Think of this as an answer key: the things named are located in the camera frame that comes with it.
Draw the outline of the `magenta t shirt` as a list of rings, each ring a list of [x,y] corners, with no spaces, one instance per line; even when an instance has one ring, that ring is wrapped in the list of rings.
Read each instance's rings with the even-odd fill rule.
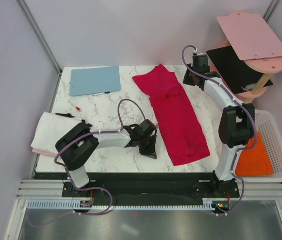
[[[149,96],[173,165],[185,165],[208,157],[210,151],[202,127],[175,73],[160,64],[132,79],[141,92]]]

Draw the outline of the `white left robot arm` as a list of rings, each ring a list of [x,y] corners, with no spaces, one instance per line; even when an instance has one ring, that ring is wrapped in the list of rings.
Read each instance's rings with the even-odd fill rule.
[[[156,159],[157,128],[148,119],[140,124],[123,125],[120,129],[96,130],[89,123],[81,122],[60,138],[55,148],[57,158],[73,181],[73,191],[80,197],[90,193],[89,177],[85,163],[97,149],[138,147],[142,156]]]

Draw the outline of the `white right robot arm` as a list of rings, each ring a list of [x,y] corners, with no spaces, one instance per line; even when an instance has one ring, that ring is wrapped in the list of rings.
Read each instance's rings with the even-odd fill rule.
[[[225,181],[235,178],[238,158],[251,138],[257,139],[255,108],[251,103],[243,103],[218,77],[216,72],[194,74],[188,66],[184,84],[198,86],[216,102],[222,110],[218,135],[222,142],[221,156],[215,169],[217,180],[210,183],[210,192],[221,197],[228,190]]]

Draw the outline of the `black board on shelf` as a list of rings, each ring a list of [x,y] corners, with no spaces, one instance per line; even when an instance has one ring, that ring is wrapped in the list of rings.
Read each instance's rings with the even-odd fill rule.
[[[206,54],[234,94],[243,93],[246,86],[256,84],[263,76],[240,60],[231,46],[211,49]]]

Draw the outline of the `blue white pen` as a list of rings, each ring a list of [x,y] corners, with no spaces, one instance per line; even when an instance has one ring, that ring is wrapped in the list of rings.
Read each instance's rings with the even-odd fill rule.
[[[100,95],[105,95],[105,94],[110,94],[110,93],[111,93],[110,91],[94,93],[93,96],[100,96]]]

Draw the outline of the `red white small marker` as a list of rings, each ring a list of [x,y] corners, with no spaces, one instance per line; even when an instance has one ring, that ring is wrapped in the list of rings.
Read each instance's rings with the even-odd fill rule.
[[[69,100],[68,101],[77,111],[81,112],[81,108],[77,106],[73,101]]]

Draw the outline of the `pink tiered shelf stand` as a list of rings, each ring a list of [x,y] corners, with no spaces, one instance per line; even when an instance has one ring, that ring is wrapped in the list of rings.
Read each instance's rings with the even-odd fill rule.
[[[240,60],[263,74],[256,84],[246,86],[243,93],[234,93],[243,102],[251,103],[273,84],[270,78],[282,71],[282,42],[258,13],[235,12],[219,16],[217,21],[225,40],[216,49],[231,46]],[[212,62],[211,70],[219,74]]]

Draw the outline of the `light blue mat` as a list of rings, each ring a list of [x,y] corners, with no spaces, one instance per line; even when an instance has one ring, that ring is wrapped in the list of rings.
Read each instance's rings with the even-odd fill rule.
[[[71,97],[121,90],[119,66],[73,69],[70,77]]]

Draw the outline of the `pink folded t shirt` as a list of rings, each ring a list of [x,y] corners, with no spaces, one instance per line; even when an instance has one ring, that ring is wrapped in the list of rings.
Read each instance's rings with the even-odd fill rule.
[[[32,152],[39,154],[39,155],[43,155],[43,156],[50,156],[50,157],[56,157],[57,156],[56,153],[41,151],[41,150],[34,149],[34,148],[32,149]]]

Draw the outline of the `white folded t shirt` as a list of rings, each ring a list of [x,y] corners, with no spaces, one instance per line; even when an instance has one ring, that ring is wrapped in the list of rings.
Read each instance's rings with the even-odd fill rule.
[[[80,118],[44,112],[40,117],[30,146],[32,149],[57,154],[56,142],[81,122]]]

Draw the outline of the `orange t shirt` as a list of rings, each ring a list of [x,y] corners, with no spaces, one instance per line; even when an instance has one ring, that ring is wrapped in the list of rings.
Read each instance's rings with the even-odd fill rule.
[[[274,173],[259,131],[257,138],[257,143],[252,149],[245,149],[241,152],[235,170],[239,177],[255,177]]]

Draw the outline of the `white plastic basket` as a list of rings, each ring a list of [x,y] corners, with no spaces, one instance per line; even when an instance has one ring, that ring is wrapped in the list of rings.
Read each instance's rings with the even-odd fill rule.
[[[278,183],[282,182],[282,139],[277,124],[270,112],[255,110],[255,125],[260,132],[274,173],[260,176],[246,176],[247,183]]]

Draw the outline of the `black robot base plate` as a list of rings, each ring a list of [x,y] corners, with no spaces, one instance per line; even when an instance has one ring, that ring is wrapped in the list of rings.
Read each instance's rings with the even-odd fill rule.
[[[227,199],[240,196],[234,179],[218,180],[204,173],[96,173],[76,190],[65,182],[64,197],[93,197],[99,204],[201,204],[204,198]]]

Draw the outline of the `aluminium frame rails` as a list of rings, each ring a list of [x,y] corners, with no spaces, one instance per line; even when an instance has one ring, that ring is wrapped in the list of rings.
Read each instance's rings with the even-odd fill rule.
[[[22,180],[17,191],[17,199],[60,199],[62,198],[62,180]]]

